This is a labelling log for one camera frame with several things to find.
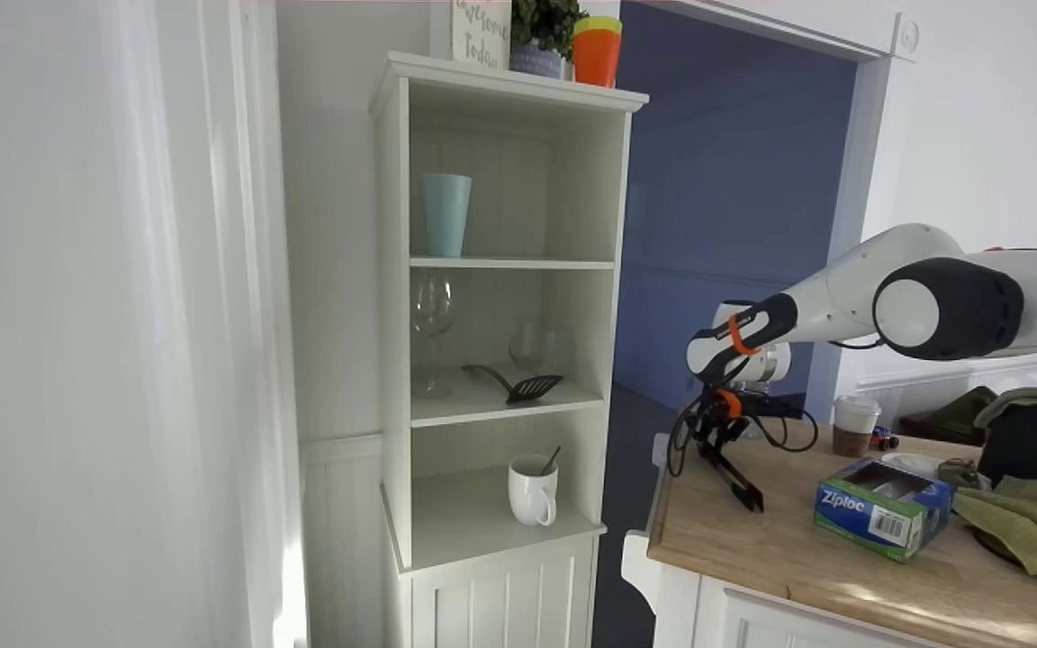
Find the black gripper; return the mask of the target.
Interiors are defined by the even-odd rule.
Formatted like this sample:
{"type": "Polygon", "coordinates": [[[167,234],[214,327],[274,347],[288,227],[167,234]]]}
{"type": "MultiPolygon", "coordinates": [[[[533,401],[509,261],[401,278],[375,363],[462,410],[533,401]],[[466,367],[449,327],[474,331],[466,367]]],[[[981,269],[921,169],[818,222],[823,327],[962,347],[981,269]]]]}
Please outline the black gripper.
{"type": "Polygon", "coordinates": [[[799,397],[766,397],[766,393],[736,393],[736,387],[704,387],[675,422],[666,435],[666,471],[681,474],[688,443],[699,443],[699,453],[724,474],[736,474],[736,464],[724,457],[724,445],[736,443],[749,423],[777,449],[793,449],[789,423],[806,422],[809,410],[799,397]]]}

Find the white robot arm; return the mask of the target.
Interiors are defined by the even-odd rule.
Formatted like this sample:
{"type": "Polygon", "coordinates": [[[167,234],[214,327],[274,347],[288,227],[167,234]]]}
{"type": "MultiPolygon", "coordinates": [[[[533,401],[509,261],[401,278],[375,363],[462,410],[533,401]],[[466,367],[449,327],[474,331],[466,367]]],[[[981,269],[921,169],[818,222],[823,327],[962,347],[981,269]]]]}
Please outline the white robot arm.
{"type": "MultiPolygon", "coordinates": [[[[865,333],[911,361],[1037,351],[1037,248],[967,252],[941,227],[891,227],[799,284],[695,331],[688,369],[719,387],[766,347],[865,333]]],[[[985,433],[986,479],[1037,479],[1037,386],[1001,393],[973,427],[985,433]]]]}

